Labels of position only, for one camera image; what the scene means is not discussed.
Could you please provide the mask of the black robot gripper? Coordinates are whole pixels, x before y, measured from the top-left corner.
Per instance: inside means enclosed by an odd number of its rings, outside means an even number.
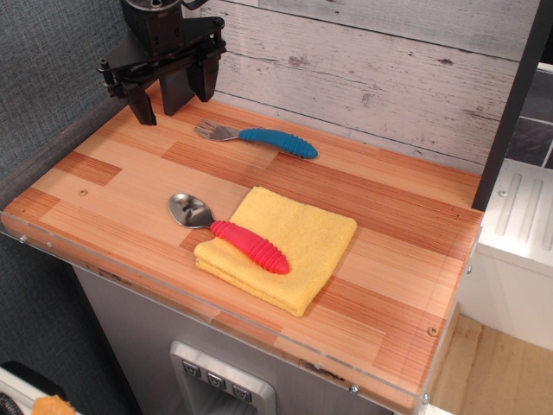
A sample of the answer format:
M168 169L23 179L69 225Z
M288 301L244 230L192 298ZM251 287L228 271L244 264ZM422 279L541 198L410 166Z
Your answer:
M122 1L127 31L123 40L99 59L97 70L108 89L123 86L129 107L141 125L156 125L146 90L152 80L187 70L188 83L200 101L209 101L226 51L221 17L185 17L203 1Z

